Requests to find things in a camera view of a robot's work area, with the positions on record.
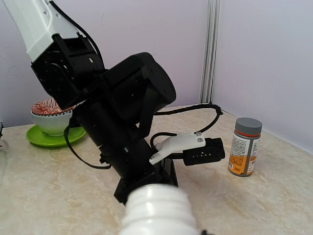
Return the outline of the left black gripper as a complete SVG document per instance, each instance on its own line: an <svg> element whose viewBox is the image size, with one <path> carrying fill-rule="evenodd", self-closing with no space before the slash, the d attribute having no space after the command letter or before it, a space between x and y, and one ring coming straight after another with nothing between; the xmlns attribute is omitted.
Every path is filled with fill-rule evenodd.
<svg viewBox="0 0 313 235"><path fill-rule="evenodd" d="M178 187L178 180L174 162L171 159L165 159L156 165L149 166L146 171L134 177L121 178L114 192L115 199L126 204L130 193L140 187L150 184L165 184Z"/></svg>

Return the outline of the small white pill bottle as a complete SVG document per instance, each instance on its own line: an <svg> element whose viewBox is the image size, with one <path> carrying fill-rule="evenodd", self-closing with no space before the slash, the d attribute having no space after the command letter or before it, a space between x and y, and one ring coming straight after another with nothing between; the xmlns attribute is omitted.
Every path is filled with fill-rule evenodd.
<svg viewBox="0 0 313 235"><path fill-rule="evenodd" d="M147 185L133 191L125 205L120 235L199 235L186 192L175 186Z"/></svg>

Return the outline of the orange pill bottle grey cap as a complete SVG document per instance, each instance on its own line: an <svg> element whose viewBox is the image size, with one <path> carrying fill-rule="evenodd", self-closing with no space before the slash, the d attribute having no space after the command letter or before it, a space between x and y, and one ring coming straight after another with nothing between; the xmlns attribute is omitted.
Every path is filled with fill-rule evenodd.
<svg viewBox="0 0 313 235"><path fill-rule="evenodd" d="M236 119L228 160L230 173L240 177L253 173L262 127L262 123L253 118Z"/></svg>

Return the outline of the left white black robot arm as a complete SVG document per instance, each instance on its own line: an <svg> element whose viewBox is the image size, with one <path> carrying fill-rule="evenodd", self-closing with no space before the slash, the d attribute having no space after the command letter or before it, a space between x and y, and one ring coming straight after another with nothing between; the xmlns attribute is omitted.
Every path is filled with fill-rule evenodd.
<svg viewBox="0 0 313 235"><path fill-rule="evenodd" d="M114 193L126 204L132 191L150 184L177 186L175 159L186 166L219 162L220 138L203 130L162 132L165 140L146 141L154 116L176 99L166 71L147 52L106 69L91 36L51 0L5 0L44 90L63 110L73 109L64 135L82 127L99 148L99 169L120 176Z"/></svg>

